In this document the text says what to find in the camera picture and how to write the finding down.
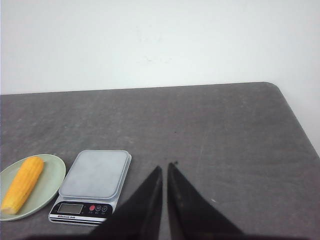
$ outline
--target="corn on the cob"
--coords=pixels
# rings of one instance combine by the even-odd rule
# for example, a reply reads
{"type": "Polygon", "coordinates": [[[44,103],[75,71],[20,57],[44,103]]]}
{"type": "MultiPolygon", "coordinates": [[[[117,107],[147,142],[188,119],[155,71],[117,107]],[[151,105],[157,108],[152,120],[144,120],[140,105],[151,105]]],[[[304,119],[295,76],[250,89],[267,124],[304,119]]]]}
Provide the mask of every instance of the corn on the cob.
{"type": "Polygon", "coordinates": [[[34,189],[44,168],[44,161],[38,156],[27,158],[15,175],[1,203],[5,214],[16,214],[34,189]]]}

